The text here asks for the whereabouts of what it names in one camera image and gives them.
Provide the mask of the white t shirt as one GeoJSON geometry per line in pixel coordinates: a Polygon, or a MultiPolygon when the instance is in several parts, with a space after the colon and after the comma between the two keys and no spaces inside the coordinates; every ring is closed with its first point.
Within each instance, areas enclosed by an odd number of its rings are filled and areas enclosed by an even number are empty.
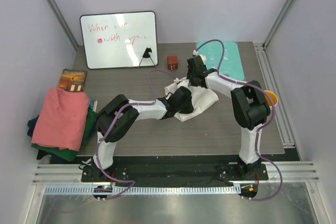
{"type": "Polygon", "coordinates": [[[186,114],[178,112],[175,114],[174,117],[181,122],[185,122],[202,114],[219,100],[217,94],[214,91],[211,89],[202,88],[200,86],[192,86],[187,77],[183,77],[182,79],[175,78],[172,84],[164,88],[165,94],[173,94],[180,87],[186,87],[191,91],[192,105],[194,108],[192,113],[186,114]]]}

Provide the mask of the red brown cube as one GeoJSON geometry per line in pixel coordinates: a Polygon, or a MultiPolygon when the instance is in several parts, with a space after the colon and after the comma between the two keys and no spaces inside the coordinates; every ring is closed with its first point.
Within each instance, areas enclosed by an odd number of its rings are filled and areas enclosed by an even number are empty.
{"type": "Polygon", "coordinates": [[[167,56],[167,69],[168,70],[177,70],[179,66],[178,57],[174,56],[167,56]]]}

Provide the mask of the small white whiteboard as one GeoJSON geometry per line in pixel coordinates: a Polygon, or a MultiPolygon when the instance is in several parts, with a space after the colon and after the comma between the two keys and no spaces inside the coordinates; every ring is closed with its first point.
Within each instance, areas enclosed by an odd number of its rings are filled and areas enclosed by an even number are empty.
{"type": "MultiPolygon", "coordinates": [[[[135,68],[146,48],[158,65],[156,15],[153,11],[92,14],[80,17],[89,69],[135,68]]],[[[140,67],[153,67],[144,59],[140,67]]]]}

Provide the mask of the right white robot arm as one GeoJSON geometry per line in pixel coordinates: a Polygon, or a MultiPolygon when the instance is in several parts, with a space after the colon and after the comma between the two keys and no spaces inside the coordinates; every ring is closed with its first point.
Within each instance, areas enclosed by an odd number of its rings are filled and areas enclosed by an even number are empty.
{"type": "Polygon", "coordinates": [[[261,166],[259,141],[263,126],[271,113],[259,82],[241,82],[207,69],[201,56],[187,60],[187,79],[195,87],[219,92],[231,99],[234,118],[241,127],[241,146],[237,158],[237,173],[242,179],[252,179],[261,166]]]}

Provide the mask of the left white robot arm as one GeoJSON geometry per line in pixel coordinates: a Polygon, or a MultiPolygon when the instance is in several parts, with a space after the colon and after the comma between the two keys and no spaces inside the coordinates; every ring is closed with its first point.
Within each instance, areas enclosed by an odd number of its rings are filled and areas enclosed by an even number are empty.
{"type": "Polygon", "coordinates": [[[139,120],[165,120],[179,112],[191,113],[192,92],[180,87],[174,93],[154,101],[135,101],[120,94],[110,101],[96,117],[97,147],[93,156],[93,174],[105,182],[112,174],[111,166],[116,144],[139,120]]]}

